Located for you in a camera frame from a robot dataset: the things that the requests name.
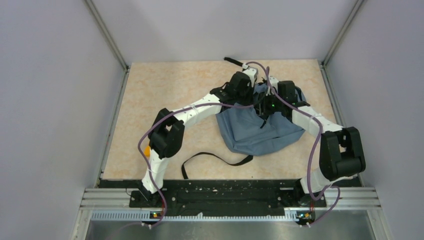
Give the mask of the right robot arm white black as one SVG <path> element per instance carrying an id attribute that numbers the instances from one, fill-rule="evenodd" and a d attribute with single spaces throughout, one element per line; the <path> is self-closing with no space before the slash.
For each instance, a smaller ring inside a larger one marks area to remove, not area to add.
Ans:
<path id="1" fill-rule="evenodd" d="M 281 112 L 291 123 L 315 137 L 309 155 L 307 174 L 299 179 L 293 200 L 307 206 L 333 183 L 366 169 L 360 132 L 355 127 L 336 124 L 307 103 L 293 81 L 270 80 L 268 94 L 277 98 L 272 110 Z"/>

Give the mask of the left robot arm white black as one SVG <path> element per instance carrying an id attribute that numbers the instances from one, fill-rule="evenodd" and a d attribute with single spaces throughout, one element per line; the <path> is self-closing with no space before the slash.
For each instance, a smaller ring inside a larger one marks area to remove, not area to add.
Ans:
<path id="1" fill-rule="evenodd" d="M 258 70 L 248 67 L 234 73 L 230 81 L 212 89 L 201 99 L 175 110 L 161 109 L 154 123 L 144 134 L 148 138 L 149 156 L 147 170 L 139 190 L 141 200 L 149 207 L 160 202 L 159 190 L 163 187 L 164 175 L 169 161 L 181 149 L 185 130 L 203 119 L 220 114 L 228 109 L 250 109 L 253 107 L 254 86 Z"/>

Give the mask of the blue grey student backpack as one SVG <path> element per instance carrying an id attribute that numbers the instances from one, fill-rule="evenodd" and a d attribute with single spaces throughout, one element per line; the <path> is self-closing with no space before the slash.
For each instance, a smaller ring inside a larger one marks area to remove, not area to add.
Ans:
<path id="1" fill-rule="evenodd" d="M 192 156 L 212 156 L 223 163 L 238 167 L 252 161 L 254 157 L 272 154 L 296 143 L 305 130 L 291 122 L 280 112 L 262 118 L 262 103 L 259 107 L 232 107 L 217 114 L 216 120 L 221 137 L 227 148 L 245 157 L 239 162 L 228 162 L 211 152 L 199 152 Z"/>

